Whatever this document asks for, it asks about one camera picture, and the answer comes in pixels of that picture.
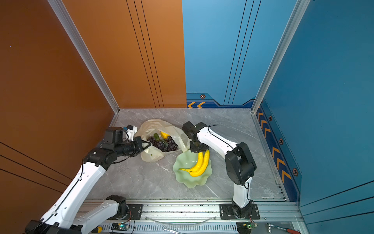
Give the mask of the right green circuit board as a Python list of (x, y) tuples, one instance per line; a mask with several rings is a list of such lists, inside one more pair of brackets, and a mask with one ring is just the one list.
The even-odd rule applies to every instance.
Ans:
[(253, 228), (256, 227), (256, 225), (255, 225), (255, 224), (245, 223), (245, 224), (243, 225), (243, 227), (246, 228), (247, 230), (252, 230)]

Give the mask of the light green fruit plate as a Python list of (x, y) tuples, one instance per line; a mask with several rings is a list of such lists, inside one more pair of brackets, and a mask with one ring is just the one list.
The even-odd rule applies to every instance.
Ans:
[(186, 151), (180, 154), (173, 165), (176, 180), (188, 188), (205, 185), (212, 175), (209, 151), (193, 153)]

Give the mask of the small orange mango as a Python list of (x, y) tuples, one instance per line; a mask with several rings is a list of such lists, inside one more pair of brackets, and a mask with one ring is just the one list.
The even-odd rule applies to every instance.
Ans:
[(154, 139), (155, 139), (156, 141), (159, 141), (159, 140), (160, 140), (160, 137), (159, 137), (159, 135), (158, 135), (157, 133), (155, 133), (155, 134), (153, 135), (153, 137), (154, 137)]

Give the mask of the yellow banana bunch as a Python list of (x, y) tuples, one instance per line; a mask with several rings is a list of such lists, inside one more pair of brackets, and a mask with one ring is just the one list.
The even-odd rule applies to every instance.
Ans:
[(206, 169), (208, 167), (209, 157), (210, 157), (209, 150), (206, 150), (204, 152), (199, 152), (198, 153), (198, 161), (192, 168), (190, 168), (190, 169), (179, 168), (179, 170), (188, 172), (189, 175), (192, 176), (192, 177), (201, 176), (206, 171)]

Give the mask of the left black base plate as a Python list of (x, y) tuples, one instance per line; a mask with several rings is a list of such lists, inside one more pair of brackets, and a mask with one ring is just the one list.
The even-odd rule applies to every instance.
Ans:
[(120, 216), (119, 214), (116, 214), (115, 216), (112, 216), (108, 218), (107, 220), (140, 220), (142, 216), (143, 211), (143, 204), (141, 203), (135, 203), (135, 204), (128, 204), (126, 205), (126, 214), (124, 216)]

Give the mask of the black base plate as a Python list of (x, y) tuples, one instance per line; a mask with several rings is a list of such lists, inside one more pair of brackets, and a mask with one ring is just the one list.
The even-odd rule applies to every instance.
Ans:
[(124, 216), (120, 216), (119, 214), (116, 214), (115, 216), (112, 216), (108, 218), (107, 220), (140, 220), (142, 216), (143, 211), (143, 204), (141, 203), (135, 203), (135, 204), (128, 204), (126, 205), (126, 214)]
[(244, 208), (240, 208), (236, 204), (220, 204), (220, 218), (228, 219), (252, 219), (259, 220), (260, 212), (257, 204), (249, 203)]

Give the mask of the large purple grape bunch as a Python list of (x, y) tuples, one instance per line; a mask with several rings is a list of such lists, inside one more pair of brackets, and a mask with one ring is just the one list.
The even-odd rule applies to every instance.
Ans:
[(159, 143), (159, 149), (162, 152), (177, 151), (179, 149), (178, 145), (175, 143), (171, 136), (168, 136), (167, 138), (161, 138)]

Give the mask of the aluminium front rail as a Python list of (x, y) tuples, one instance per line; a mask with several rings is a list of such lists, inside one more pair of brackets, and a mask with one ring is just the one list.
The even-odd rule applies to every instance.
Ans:
[[(231, 204), (231, 201), (213, 200), (139, 200), (131, 201), (131, 204), (143, 204), (140, 220), (152, 220), (172, 224), (176, 222), (204, 222), (210, 220), (222, 220), (220, 218), (220, 204)], [(303, 221), (297, 205), (293, 202), (264, 202), (254, 201), (257, 204), (260, 219), (228, 219), (235, 222), (245, 221)]]

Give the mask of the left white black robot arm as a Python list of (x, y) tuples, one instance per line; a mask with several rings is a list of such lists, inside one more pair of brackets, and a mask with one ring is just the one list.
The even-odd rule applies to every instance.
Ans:
[(108, 218), (130, 218), (131, 211), (126, 198), (116, 195), (107, 197), (102, 204), (86, 215), (80, 218), (76, 215), (98, 180), (110, 166), (119, 163), (119, 157), (135, 157), (152, 145), (151, 142), (135, 136), (136, 132), (137, 128), (132, 125), (126, 128), (108, 128), (99, 146), (83, 158), (79, 172), (57, 202), (40, 220), (31, 220), (24, 233), (88, 234), (91, 231), (98, 231), (99, 225)]

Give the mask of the silver wrench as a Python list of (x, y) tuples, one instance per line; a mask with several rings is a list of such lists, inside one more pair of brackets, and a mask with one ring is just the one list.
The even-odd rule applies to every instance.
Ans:
[(166, 226), (162, 226), (162, 227), (161, 227), (161, 230), (162, 230), (162, 231), (166, 231), (166, 232), (170, 232), (170, 233), (172, 233), (172, 234), (184, 234), (184, 233), (181, 233), (181, 232), (179, 232), (179, 231), (176, 231), (176, 230), (173, 230), (173, 229), (171, 229), (171, 228), (168, 228), (168, 227), (166, 227)]

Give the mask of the small purple grape bunch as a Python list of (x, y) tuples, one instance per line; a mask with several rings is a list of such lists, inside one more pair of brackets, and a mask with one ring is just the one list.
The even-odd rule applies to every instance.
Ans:
[(155, 138), (153, 136), (150, 136), (147, 138), (147, 141), (149, 141), (152, 144), (152, 146), (160, 150), (162, 150), (165, 147), (163, 141), (161, 141), (160, 138)]

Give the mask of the yellow black screwdriver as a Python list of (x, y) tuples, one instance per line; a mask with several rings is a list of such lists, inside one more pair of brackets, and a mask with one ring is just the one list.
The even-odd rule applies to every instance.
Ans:
[(103, 228), (101, 226), (97, 226), (93, 230), (90, 231), (91, 234), (99, 234), (103, 231)]

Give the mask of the yellow ribbed fruit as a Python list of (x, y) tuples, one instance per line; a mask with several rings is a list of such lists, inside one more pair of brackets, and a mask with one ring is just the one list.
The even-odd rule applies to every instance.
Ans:
[(169, 134), (161, 132), (161, 136), (163, 139), (167, 139), (169, 137)]

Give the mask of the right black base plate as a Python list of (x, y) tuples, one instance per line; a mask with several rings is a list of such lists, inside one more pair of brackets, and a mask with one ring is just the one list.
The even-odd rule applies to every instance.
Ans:
[(252, 219), (259, 220), (260, 212), (257, 204), (249, 203), (244, 208), (240, 208), (236, 204), (220, 204), (220, 218), (228, 219)]

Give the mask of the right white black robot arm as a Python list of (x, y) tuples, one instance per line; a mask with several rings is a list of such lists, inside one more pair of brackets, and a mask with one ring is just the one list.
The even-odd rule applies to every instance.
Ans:
[(250, 198), (250, 184), (257, 169), (255, 160), (246, 143), (232, 142), (211, 130), (211, 125), (202, 122), (193, 125), (186, 122), (182, 130), (188, 136), (193, 153), (216, 151), (225, 159), (226, 172), (234, 183), (231, 202), (233, 215), (237, 219), (259, 220), (257, 205)]

